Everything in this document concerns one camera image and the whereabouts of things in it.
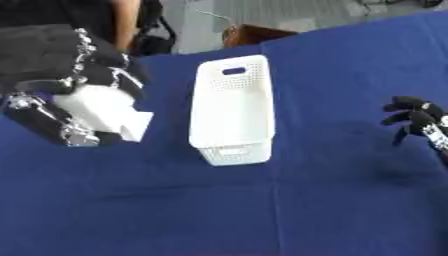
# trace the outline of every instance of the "brown box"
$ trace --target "brown box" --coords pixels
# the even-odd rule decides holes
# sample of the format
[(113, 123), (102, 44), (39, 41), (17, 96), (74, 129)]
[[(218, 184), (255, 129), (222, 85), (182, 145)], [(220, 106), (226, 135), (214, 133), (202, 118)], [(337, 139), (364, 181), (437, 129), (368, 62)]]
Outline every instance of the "brown box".
[(223, 42), (225, 48), (231, 48), (241, 45), (259, 44), (261, 42), (297, 34), (297, 32), (292, 31), (264, 28), (253, 25), (241, 25), (226, 29), (223, 33)]

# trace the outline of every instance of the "person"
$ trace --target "person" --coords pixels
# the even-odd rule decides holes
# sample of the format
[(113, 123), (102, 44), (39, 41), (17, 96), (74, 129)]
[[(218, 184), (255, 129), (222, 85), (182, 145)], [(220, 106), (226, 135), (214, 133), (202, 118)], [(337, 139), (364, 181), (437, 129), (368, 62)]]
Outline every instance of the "person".
[(70, 24), (126, 52), (141, 5), (142, 0), (0, 0), (0, 27)]

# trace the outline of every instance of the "blue tablecloth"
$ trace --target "blue tablecloth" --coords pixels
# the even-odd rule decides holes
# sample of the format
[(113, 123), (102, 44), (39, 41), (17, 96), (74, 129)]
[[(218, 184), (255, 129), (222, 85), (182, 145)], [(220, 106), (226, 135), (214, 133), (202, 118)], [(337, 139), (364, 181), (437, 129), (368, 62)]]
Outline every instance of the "blue tablecloth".
[[(213, 168), (188, 143), (196, 69), (252, 54), (271, 64), (272, 160)], [(448, 255), (447, 170), (379, 125), (394, 95), (448, 106), (447, 13), (142, 61), (141, 144), (61, 148), (0, 121), (1, 256)]]

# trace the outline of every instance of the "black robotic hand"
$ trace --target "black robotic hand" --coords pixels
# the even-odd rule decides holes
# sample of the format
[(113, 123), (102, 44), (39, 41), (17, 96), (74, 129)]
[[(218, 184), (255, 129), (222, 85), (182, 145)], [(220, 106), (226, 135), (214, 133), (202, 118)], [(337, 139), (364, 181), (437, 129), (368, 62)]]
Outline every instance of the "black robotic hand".
[(143, 97), (143, 69), (113, 45), (68, 25), (0, 29), (0, 106), (10, 119), (58, 144), (98, 146), (121, 141), (96, 131), (55, 105), (84, 85), (115, 88)]
[(384, 111), (401, 111), (382, 121), (383, 125), (410, 121), (400, 127), (393, 145), (399, 146), (408, 134), (428, 138), (444, 163), (448, 163), (448, 114), (432, 102), (417, 97), (397, 96), (392, 103), (384, 106)]

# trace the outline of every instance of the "floor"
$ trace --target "floor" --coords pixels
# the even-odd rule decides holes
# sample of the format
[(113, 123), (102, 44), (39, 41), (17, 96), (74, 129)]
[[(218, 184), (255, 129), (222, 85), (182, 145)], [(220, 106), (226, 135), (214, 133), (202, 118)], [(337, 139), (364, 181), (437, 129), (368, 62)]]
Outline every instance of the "floor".
[[(221, 33), (231, 24), (256, 24), (297, 32), (373, 21), (427, 11), (416, 0), (369, 7), (356, 0), (161, 0), (165, 15), (179, 34), (178, 53), (221, 48)], [(448, 9), (448, 1), (433, 10)], [(211, 12), (230, 21), (206, 15)]]

